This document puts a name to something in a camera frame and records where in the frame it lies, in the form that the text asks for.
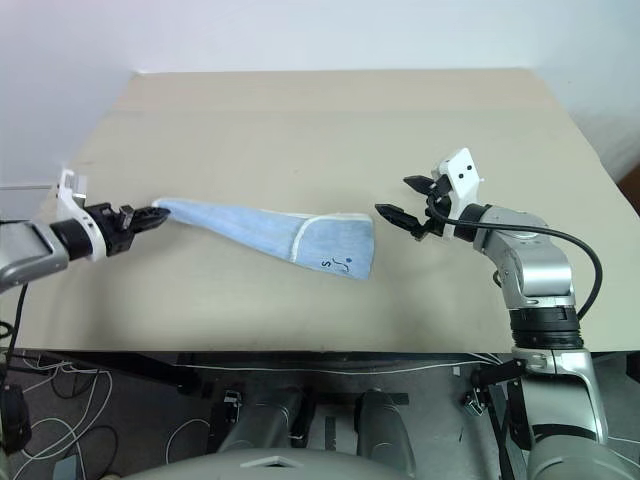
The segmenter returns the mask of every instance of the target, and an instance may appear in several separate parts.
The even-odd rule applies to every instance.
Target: black metal bracket
[[[627,376],[640,383],[640,352],[627,354]]]
[[[219,401],[211,406],[207,453],[216,453],[241,415],[245,386],[243,383],[227,385]]]
[[[318,404],[318,396],[312,387],[304,387],[302,392],[300,411],[289,433],[291,446],[293,448],[307,447],[309,443],[309,430],[311,430],[311,423],[316,414],[316,405]]]
[[[489,385],[513,380],[523,375],[526,371],[527,362],[524,360],[511,360],[487,368],[479,368],[471,374],[471,385],[484,389]]]
[[[451,211],[451,200],[448,194],[452,187],[446,175],[435,181],[422,175],[412,175],[405,177],[404,182],[416,192],[437,199],[438,210],[441,210],[443,215],[447,216]],[[402,208],[395,205],[378,203],[375,207],[385,220],[396,227],[408,231],[416,240],[422,240],[428,233],[442,236],[444,224],[433,218],[429,218],[424,224],[421,224],[416,217],[405,213]],[[430,217],[428,208],[424,213]]]

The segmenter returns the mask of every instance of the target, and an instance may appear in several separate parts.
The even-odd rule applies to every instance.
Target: black clamp
[[[491,395],[488,390],[489,385],[514,380],[526,373],[526,360],[511,360],[492,365],[490,367],[478,368],[471,373],[471,391],[467,392],[461,399],[464,409],[473,416],[480,416],[485,408],[491,403]]]
[[[240,420],[240,408],[242,407],[242,393],[237,390],[225,390],[224,417],[227,423],[235,424]]]
[[[156,207],[134,210],[130,205],[115,212],[110,203],[92,205],[85,211],[100,228],[108,257],[129,250],[136,234],[159,227],[171,213],[166,208]]]
[[[438,180],[433,180],[422,175],[412,175],[405,177],[404,182],[413,188],[416,192],[433,197],[438,202],[438,210],[444,216],[448,216],[451,211],[451,200],[448,197],[452,190],[451,182],[446,175],[441,176]],[[376,210],[392,225],[407,230],[416,240],[422,240],[428,233],[434,233],[442,236],[444,224],[433,218],[429,218],[424,224],[413,215],[405,213],[405,211],[395,205],[387,203],[378,203],[375,205]],[[425,209],[425,215],[431,217],[429,209]]]

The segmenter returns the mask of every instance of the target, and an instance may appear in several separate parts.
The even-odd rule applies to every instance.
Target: black cable
[[[113,434],[113,453],[111,454],[111,458],[109,459],[109,463],[107,463],[107,466],[104,468],[102,473],[97,476],[97,478],[102,478],[106,476],[108,473],[113,473],[110,470],[111,470],[111,467],[113,467],[113,463],[116,460],[116,455],[118,454],[118,448],[120,446],[120,437],[118,436],[118,432],[116,431],[116,429],[113,428],[111,425],[95,425],[89,428],[86,432],[84,432],[81,437],[86,438],[86,436],[89,433],[95,432],[96,430],[107,430]],[[77,440],[75,440],[71,445],[69,445],[69,448],[67,449],[67,451],[64,452],[63,458],[66,458],[67,456],[69,456],[69,453],[71,452],[71,450],[76,448],[77,445],[79,444],[80,444],[80,437],[78,437]]]
[[[0,333],[0,340],[10,337],[13,334],[13,325],[8,322],[0,320],[0,328],[4,329],[4,332]]]
[[[573,235],[569,235],[568,233],[561,232],[559,230],[553,230],[551,228],[545,227],[534,227],[531,225],[511,225],[511,224],[500,224],[500,223],[483,223],[483,222],[469,222],[466,220],[453,220],[448,217],[445,217],[442,213],[438,211],[436,208],[435,199],[433,196],[427,196],[427,205],[429,206],[429,212],[433,218],[439,220],[443,223],[448,223],[449,225],[455,225],[458,227],[471,227],[471,228],[483,228],[485,230],[509,230],[516,232],[531,232],[531,233],[540,233],[542,235],[549,235],[552,237],[561,238],[567,242],[573,243],[574,245],[580,247],[584,253],[587,254],[591,262],[593,263],[594,270],[594,280],[593,287],[591,287],[591,292],[589,292],[589,296],[587,300],[584,302],[584,305],[578,311],[578,319],[582,319],[589,311],[593,302],[596,301],[598,297],[598,293],[600,292],[600,287],[602,287],[602,263],[600,263],[600,259],[596,252],[589,246],[587,243],[583,242],[577,237]]]
[[[493,278],[493,283],[498,285],[498,288],[502,288],[502,283],[500,283],[500,274],[498,273],[497,270],[493,272],[493,275],[491,276],[491,278]]]
[[[80,389],[78,389],[78,390],[76,390],[77,380],[78,380],[78,373],[76,373],[75,377],[73,378],[73,387],[71,389],[71,393],[70,394],[62,393],[58,389],[58,387],[55,386],[55,377],[51,379],[51,381],[49,382],[49,385],[51,385],[51,390],[53,391],[53,394],[56,397],[62,398],[63,400],[69,400],[69,399],[72,399],[72,398],[77,398],[80,395],[82,395],[83,393],[85,393],[87,390],[89,390],[89,388],[91,388],[91,385],[93,384],[94,380],[98,376],[98,373],[99,372],[96,371],[96,373],[94,373],[89,378],[89,381],[85,382],[82,385],[82,387],[80,387]]]
[[[20,290],[20,296],[18,297],[18,306],[16,307],[16,319],[13,322],[13,331],[11,332],[11,340],[9,341],[9,347],[4,355],[5,365],[11,364],[11,357],[13,356],[13,350],[16,348],[16,340],[18,339],[18,331],[20,330],[20,321],[22,320],[22,307],[24,306],[24,299],[27,296],[27,289],[29,284],[25,283]],[[0,391],[4,390],[4,384],[7,380],[7,374],[2,377],[0,381]]]

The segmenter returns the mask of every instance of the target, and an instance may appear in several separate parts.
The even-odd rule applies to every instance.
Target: wire
[[[24,364],[27,367],[32,368],[33,370],[39,370],[39,371],[42,371],[42,370],[54,370],[54,369],[56,369],[58,367],[63,367],[65,365],[70,365],[71,364],[71,362],[60,362],[60,363],[55,363],[55,364],[52,364],[52,365],[40,365],[40,359],[38,359],[38,364],[37,365],[33,365],[32,363],[29,363],[26,358],[23,358],[22,361],[24,362]]]
[[[97,369],[81,370],[81,369],[75,368],[72,364],[63,365],[61,369],[64,373],[74,373],[74,372],[75,373],[97,373],[98,372]]]
[[[498,357],[495,353],[487,353],[488,357],[493,358],[496,362],[498,362],[498,364],[502,364],[502,360],[500,360],[500,357]]]
[[[51,375],[50,377],[44,379],[41,382],[36,383],[35,385],[31,385],[30,387],[25,388],[24,390],[22,390],[22,393],[30,392],[31,390],[35,390],[36,388],[41,387],[42,385],[53,381],[53,379],[55,378],[56,375],[58,375],[58,369],[57,368],[56,368],[56,371],[53,372],[53,375]]]
[[[111,455],[111,458],[109,459],[109,463],[107,463],[107,466],[104,468],[104,470],[102,471],[102,473],[100,475],[98,475],[97,478],[103,478],[105,477],[108,473],[110,473],[111,467],[113,466],[113,463],[116,460],[116,455],[118,454],[118,448],[119,448],[119,444],[120,444],[120,438],[118,436],[118,432],[116,431],[115,428],[113,428],[111,425],[94,425],[93,427],[91,427],[89,430],[87,430],[83,436],[83,438],[87,438],[87,436],[92,433],[92,432],[96,432],[99,430],[107,430],[108,432],[111,432],[111,434],[113,435],[113,454]],[[74,446],[78,446],[78,450],[80,449],[80,439],[78,438],[77,440],[74,441],[74,443],[67,449],[67,451],[64,454],[64,457],[66,458],[69,455],[69,452],[71,452],[71,450],[73,449]]]
[[[53,391],[53,394],[58,397],[61,398],[63,400],[70,400],[72,398],[77,398],[80,395],[82,395],[83,393],[85,393],[87,390],[89,390],[89,388],[91,388],[91,382],[95,379],[95,376],[98,375],[98,372],[93,373],[93,377],[89,379],[88,382],[85,382],[84,385],[82,385],[82,387],[80,387],[78,390],[76,390],[76,386],[77,386],[77,381],[78,381],[78,375],[85,373],[85,372],[80,372],[80,371],[71,371],[71,372],[67,372],[66,370],[62,370],[65,373],[73,373],[75,376],[73,378],[73,387],[71,389],[71,393],[70,394],[66,394],[66,393],[62,393],[60,390],[58,390],[58,387],[56,387],[55,382],[53,381],[53,378],[51,379],[51,390]]]
[[[5,364],[11,363],[11,356],[13,355],[13,349],[16,347],[16,340],[18,339],[18,331],[20,330],[20,322],[22,321],[22,307],[24,306],[24,299],[27,296],[27,289],[29,284],[25,283],[20,290],[20,296],[18,297],[18,306],[16,307],[16,319],[13,322],[13,331],[11,332],[11,340],[9,341],[9,348],[4,355]],[[0,381],[0,391],[4,390],[4,384],[7,381],[7,374],[5,372]]]
[[[491,275],[491,278],[493,278],[493,283],[498,285],[498,288],[502,288],[502,283],[500,283],[500,273],[498,273],[497,270],[493,272],[493,275]]]
[[[626,460],[627,462],[629,462],[631,465],[633,465],[634,467],[640,469],[640,465],[638,465],[636,462],[634,462],[633,460],[631,460],[630,458],[625,457],[624,455],[622,455],[621,453],[616,452],[615,450],[611,450],[614,454],[616,454],[618,457],[620,457],[623,460]]]
[[[100,415],[102,414],[102,412],[104,411],[104,409],[106,408],[107,404],[109,403],[109,399],[111,398],[111,392],[113,390],[113,378],[111,377],[111,373],[109,372],[101,372],[102,375],[106,375],[107,378],[109,379],[109,389],[107,391],[107,396],[104,399],[104,402],[102,403],[102,405],[100,406],[100,409],[98,410],[98,413],[96,413],[96,415],[93,417],[93,419],[89,422],[89,424],[84,428],[84,430],[82,430],[82,432],[80,432],[77,437],[78,438],[82,438],[82,436],[91,428],[91,426],[96,422],[96,420],[98,419],[98,417],[100,417]],[[89,394],[89,400],[87,401],[87,407],[85,408],[85,411],[82,415],[82,418],[80,419],[80,421],[76,424],[75,427],[73,427],[73,433],[76,432],[76,430],[78,430],[80,428],[80,425],[82,424],[82,422],[85,421],[85,419],[87,418],[87,414],[89,413],[89,408],[91,407],[91,402],[93,400],[93,394],[95,393],[95,389],[96,389],[96,385],[98,383],[98,378],[99,376],[96,376],[95,380],[93,381],[93,386],[91,387],[91,393]],[[42,422],[46,421],[47,419],[43,419],[43,420],[38,420],[37,422],[35,422],[33,425],[31,425],[31,428],[34,428],[38,425],[40,425]],[[22,453],[29,458],[30,460],[47,460],[49,458],[53,458],[56,455],[59,455],[60,453],[64,452],[65,450],[67,450],[71,444],[67,444],[61,448],[59,448],[58,450],[56,450],[54,453],[50,453],[48,455],[44,455],[45,453],[47,453],[48,451],[52,450],[53,448],[57,447],[58,445],[60,445],[67,437],[69,437],[70,433],[66,434],[65,436],[63,436],[62,438],[58,439],[56,442],[52,443],[51,445],[49,445],[48,447],[44,448],[43,450],[41,450],[40,452],[36,453],[35,455],[29,455],[28,452],[25,452],[24,450],[22,450]]]
[[[73,437],[74,445],[76,445],[77,448],[78,448],[78,462],[80,463],[80,469],[82,471],[82,478],[84,480],[86,480],[87,479],[87,473],[86,473],[86,471],[84,469],[84,460],[82,459],[82,450],[80,448],[80,444],[78,443],[79,438],[76,436],[76,433],[75,433],[74,429],[71,428],[71,425],[69,425],[67,422],[65,422],[64,420],[62,420],[60,418],[55,418],[55,417],[45,418],[44,420],[41,420],[39,423],[44,423],[44,422],[58,422],[58,423],[61,423],[62,425],[64,425],[65,427],[67,427],[67,429],[69,430],[69,433],[67,435],[71,435]],[[22,471],[25,468],[27,468],[27,465],[29,465],[34,460],[37,460],[37,459],[27,457],[27,461],[18,469],[16,474],[13,476],[13,480],[16,480],[20,476]]]
[[[38,360],[40,357],[34,357],[33,355],[26,355],[27,350],[22,349],[22,354],[13,352],[13,358],[26,358],[28,360]]]
[[[13,335],[13,325],[11,325],[10,323],[0,320],[0,327],[5,329],[4,332],[0,333],[0,340]]]
[[[596,252],[584,241],[580,240],[573,235],[569,235],[568,233],[561,232],[559,230],[553,230],[551,228],[545,227],[534,227],[531,225],[510,225],[510,224],[500,224],[500,223],[483,223],[483,222],[469,222],[466,220],[453,220],[451,218],[445,217],[442,213],[438,211],[436,208],[435,199],[432,195],[427,196],[427,205],[429,207],[430,215],[449,225],[455,225],[458,227],[471,227],[471,228],[480,228],[485,230],[508,230],[508,231],[516,231],[516,232],[531,232],[531,233],[539,233],[542,235],[549,235],[552,237],[557,237],[567,242],[573,243],[577,247],[580,247],[584,253],[587,254],[591,263],[593,263],[594,270],[594,280],[593,286],[591,287],[591,292],[589,292],[589,296],[587,297],[584,305],[578,311],[578,319],[582,319],[593,303],[596,301],[598,297],[598,293],[600,292],[600,288],[602,287],[602,263],[600,263],[600,259]]]
[[[211,425],[209,425],[209,422],[207,422],[206,420],[203,420],[201,418],[193,418],[191,420],[187,420],[186,422],[184,422],[182,425],[180,425],[178,428],[175,429],[175,431],[171,434],[171,436],[169,437],[169,440],[167,441],[167,446],[164,449],[164,460],[165,463],[167,465],[169,465],[169,449],[171,448],[171,442],[173,442],[173,439],[175,438],[175,436],[186,426],[191,425],[192,423],[204,423],[207,428],[211,428]]]
[[[492,357],[487,358],[487,357],[485,357],[483,355],[480,355],[479,353],[467,352],[466,355],[471,355],[472,357],[479,358],[480,360],[483,360],[485,362],[493,363],[494,365],[500,365],[502,363],[500,360],[497,360],[497,359],[492,358]]]
[[[7,365],[5,368],[10,372],[20,372],[20,373],[26,373],[28,375],[39,375],[41,377],[46,377],[49,375],[49,372],[45,370],[39,371],[39,370],[33,370],[31,368],[27,368],[27,367],[16,367],[15,365]]]
[[[640,441],[638,440],[631,440],[629,438],[622,438],[622,437],[612,437],[609,436],[609,440],[615,440],[617,442],[626,442],[626,443],[633,443],[635,445],[640,445]]]
[[[412,368],[402,368],[399,370],[384,370],[381,372],[350,372],[348,370],[317,370],[314,368],[264,368],[264,367],[219,367],[219,366],[208,366],[208,365],[180,365],[176,364],[176,367],[191,367],[191,368],[202,368],[205,370],[222,370],[228,372],[309,372],[309,373],[326,373],[329,375],[347,375],[347,376],[355,376],[355,375],[386,375],[392,373],[408,373],[408,372],[417,372],[420,370],[429,370],[431,368],[440,368],[440,367],[458,367],[461,365],[473,365],[483,363],[485,365],[495,365],[495,362],[489,362],[488,360],[470,360],[468,362],[455,362],[455,363],[442,363],[438,365],[422,365],[420,367],[412,367]]]

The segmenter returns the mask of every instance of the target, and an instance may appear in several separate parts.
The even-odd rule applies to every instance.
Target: white wall
[[[640,159],[638,18],[636,0],[0,0],[0,184],[55,181],[132,71],[490,67],[535,70],[617,180]]]

